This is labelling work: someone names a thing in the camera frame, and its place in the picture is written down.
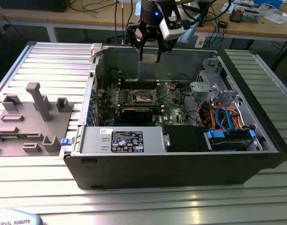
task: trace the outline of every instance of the power supply label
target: power supply label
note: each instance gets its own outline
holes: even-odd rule
[[[113,131],[111,151],[144,152],[142,131]]]

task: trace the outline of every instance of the metal bracket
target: metal bracket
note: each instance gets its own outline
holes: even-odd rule
[[[90,48],[90,55],[92,58],[95,58],[103,53],[103,44],[94,43]]]

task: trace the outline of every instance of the white sticker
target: white sticker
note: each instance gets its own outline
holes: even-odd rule
[[[113,129],[109,129],[109,128],[101,128],[100,129],[100,134],[102,135],[110,135],[112,134]]]

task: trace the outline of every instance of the side panel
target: side panel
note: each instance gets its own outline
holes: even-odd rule
[[[64,161],[81,189],[160,188],[243,184],[270,168],[280,153],[66,157]]]

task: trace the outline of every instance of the table leg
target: table leg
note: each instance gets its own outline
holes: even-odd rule
[[[46,30],[48,31],[48,35],[49,35],[49,38],[50,38],[50,42],[58,42],[58,41],[57,41],[56,34],[55,34],[54,24],[49,23],[49,24],[46,25],[45,28],[46,28]]]

